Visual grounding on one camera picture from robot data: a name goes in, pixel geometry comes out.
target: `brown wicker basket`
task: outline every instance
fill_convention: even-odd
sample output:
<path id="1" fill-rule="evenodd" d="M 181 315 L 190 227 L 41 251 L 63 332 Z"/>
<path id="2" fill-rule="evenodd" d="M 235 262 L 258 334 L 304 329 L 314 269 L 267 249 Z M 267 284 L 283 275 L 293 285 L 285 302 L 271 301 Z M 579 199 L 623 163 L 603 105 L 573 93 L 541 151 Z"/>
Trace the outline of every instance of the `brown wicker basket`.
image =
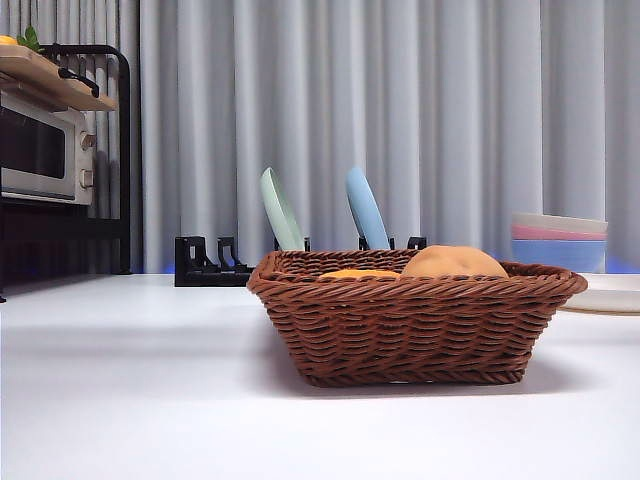
<path id="1" fill-rule="evenodd" d="M 508 262 L 508 279 L 318 278 L 343 268 L 400 272 L 416 253 L 272 252 L 247 286 L 300 374 L 322 387 L 518 382 L 556 309 L 587 288 L 568 270 Z"/>

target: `wooden cutting board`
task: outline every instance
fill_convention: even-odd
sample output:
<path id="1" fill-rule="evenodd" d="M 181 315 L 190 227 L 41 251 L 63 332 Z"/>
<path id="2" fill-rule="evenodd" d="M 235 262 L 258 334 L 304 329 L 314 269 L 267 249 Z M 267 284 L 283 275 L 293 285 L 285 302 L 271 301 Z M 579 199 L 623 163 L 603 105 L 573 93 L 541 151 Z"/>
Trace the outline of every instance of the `wooden cutting board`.
<path id="1" fill-rule="evenodd" d="M 52 103 L 82 111 L 116 109 L 115 100 L 103 94 L 95 98 L 84 83 L 60 78 L 55 63 L 27 47 L 0 45 L 0 72 L 46 92 Z"/>

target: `bread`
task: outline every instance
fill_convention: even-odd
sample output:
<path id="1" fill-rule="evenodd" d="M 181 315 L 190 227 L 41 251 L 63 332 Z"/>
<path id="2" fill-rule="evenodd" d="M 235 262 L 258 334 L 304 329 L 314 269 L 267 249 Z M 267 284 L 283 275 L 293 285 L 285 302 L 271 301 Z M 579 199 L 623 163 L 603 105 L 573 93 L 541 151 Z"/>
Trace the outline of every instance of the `bread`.
<path id="1" fill-rule="evenodd" d="M 327 272 L 320 275 L 320 278 L 332 277 L 332 278 L 360 278 L 360 277 L 394 277 L 398 278 L 399 273 L 392 272 L 391 270 L 337 270 L 335 272 Z"/>
<path id="2" fill-rule="evenodd" d="M 403 277 L 488 275 L 508 278 L 496 260 L 474 247 L 432 245 L 417 253 L 404 267 Z"/>

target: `blue plate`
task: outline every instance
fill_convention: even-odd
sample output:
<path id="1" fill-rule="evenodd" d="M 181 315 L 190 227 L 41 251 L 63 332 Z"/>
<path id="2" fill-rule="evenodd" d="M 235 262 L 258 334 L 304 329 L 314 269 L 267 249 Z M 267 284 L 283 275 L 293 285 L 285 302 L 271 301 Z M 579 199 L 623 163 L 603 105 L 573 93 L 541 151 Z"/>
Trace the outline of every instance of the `blue plate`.
<path id="1" fill-rule="evenodd" d="M 347 198 L 358 233 L 372 249 L 389 249 L 389 237 L 378 204 L 360 167 L 347 174 Z"/>
<path id="2" fill-rule="evenodd" d="M 604 267 L 604 240 L 511 240 L 513 258 L 521 263 L 542 263 L 574 272 L 599 272 Z"/>

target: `toaster oven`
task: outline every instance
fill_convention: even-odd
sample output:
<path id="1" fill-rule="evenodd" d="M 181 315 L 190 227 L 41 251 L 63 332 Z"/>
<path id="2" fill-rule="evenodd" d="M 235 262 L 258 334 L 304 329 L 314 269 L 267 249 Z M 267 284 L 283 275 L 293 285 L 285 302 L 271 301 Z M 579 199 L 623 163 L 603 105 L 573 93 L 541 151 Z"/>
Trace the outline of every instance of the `toaster oven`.
<path id="1" fill-rule="evenodd" d="M 3 92 L 2 196 L 91 204 L 95 143 L 82 112 L 50 112 Z"/>

